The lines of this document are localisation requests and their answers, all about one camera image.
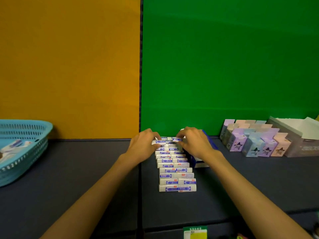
person's left hand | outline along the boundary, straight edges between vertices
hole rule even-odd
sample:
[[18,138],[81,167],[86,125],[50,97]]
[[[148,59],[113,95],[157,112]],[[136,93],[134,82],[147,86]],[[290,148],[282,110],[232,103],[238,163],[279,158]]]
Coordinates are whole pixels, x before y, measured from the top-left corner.
[[131,139],[130,146],[125,153],[126,159],[134,162],[134,166],[138,165],[151,156],[151,154],[160,147],[160,144],[153,144],[154,138],[162,140],[158,132],[153,132],[150,128],[140,132]]

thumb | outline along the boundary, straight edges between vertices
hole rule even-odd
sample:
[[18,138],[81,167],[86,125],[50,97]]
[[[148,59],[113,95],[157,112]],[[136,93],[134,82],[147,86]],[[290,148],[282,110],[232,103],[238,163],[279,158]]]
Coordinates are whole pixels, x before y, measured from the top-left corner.
[[188,144],[186,144],[185,142],[177,142],[178,145],[182,146],[186,151],[188,150]]
[[160,144],[153,144],[152,146],[153,146],[153,148],[154,148],[154,151],[155,151],[156,149],[158,149],[158,148],[160,148],[160,147],[161,147],[161,145],[160,145]]

open cardboard box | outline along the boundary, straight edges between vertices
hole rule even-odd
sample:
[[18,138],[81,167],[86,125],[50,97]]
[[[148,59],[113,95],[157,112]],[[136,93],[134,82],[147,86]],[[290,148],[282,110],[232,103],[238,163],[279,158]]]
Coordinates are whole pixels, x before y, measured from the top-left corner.
[[287,157],[319,156],[319,121],[305,119],[282,119],[270,117],[267,124],[288,133],[291,145],[285,152]]

hand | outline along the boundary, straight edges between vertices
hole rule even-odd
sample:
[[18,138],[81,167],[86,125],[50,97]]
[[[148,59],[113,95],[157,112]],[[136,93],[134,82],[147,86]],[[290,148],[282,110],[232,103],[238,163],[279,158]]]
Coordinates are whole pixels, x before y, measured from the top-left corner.
[[159,148],[160,144],[153,144],[154,138],[162,140],[158,132],[152,132],[150,128],[140,132],[131,139],[130,146],[125,153],[127,159],[134,162],[134,166],[138,165],[151,156],[151,154]]
[[207,136],[202,130],[198,130],[194,127],[186,127],[184,130],[180,130],[176,137],[183,138],[186,137],[187,142],[178,142],[187,152],[192,154],[201,160],[209,157],[214,151],[210,145]]

person's right hand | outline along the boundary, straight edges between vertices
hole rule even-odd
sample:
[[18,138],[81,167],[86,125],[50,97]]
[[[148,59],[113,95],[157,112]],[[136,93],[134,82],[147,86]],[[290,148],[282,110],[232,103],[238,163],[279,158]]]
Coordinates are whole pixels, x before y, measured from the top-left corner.
[[212,148],[207,136],[202,130],[198,130],[194,127],[185,127],[184,130],[179,131],[176,137],[183,138],[184,136],[187,142],[178,142],[178,144],[194,157],[205,161],[206,157],[210,157],[210,155],[216,151]]

